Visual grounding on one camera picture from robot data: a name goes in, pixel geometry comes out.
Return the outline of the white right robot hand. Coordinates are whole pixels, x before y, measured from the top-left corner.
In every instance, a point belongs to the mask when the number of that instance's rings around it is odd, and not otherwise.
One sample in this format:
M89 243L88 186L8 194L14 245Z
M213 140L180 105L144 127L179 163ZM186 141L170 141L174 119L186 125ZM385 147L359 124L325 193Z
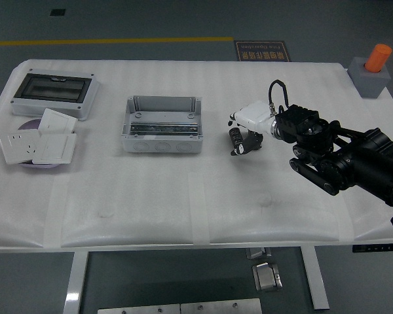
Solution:
M263 135L269 134L275 139L281 139L275 116L274 105L256 101L230 115L228 126L235 122L237 127L229 130L234 150L231 156L247 154L259 150Z

